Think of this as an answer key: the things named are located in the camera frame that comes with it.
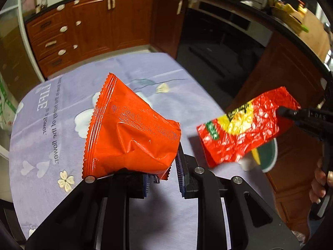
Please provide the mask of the person's right hand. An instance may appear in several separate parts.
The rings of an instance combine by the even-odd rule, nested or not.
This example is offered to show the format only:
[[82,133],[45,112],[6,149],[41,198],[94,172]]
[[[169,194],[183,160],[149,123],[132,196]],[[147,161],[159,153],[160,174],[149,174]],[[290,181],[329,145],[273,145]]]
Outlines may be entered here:
[[319,204],[321,198],[324,198],[326,195],[325,185],[332,187],[333,178],[332,171],[329,171],[328,174],[322,170],[322,158],[317,162],[317,167],[314,171],[314,179],[311,183],[311,189],[309,191],[309,198],[312,203]]

